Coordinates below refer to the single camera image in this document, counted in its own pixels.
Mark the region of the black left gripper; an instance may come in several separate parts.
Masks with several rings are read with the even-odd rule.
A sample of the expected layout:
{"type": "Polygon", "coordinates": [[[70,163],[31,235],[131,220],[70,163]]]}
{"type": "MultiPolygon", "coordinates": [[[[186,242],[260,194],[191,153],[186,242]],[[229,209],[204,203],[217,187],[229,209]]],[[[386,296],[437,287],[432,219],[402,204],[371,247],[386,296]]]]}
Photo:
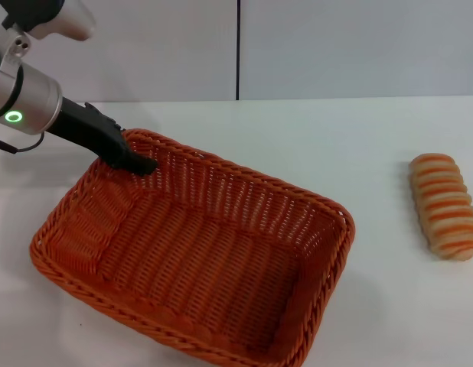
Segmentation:
{"type": "Polygon", "coordinates": [[[113,169],[150,175],[158,167],[156,160],[129,149],[117,123],[89,103],[81,106],[64,97],[47,132],[92,151],[113,169]]]}

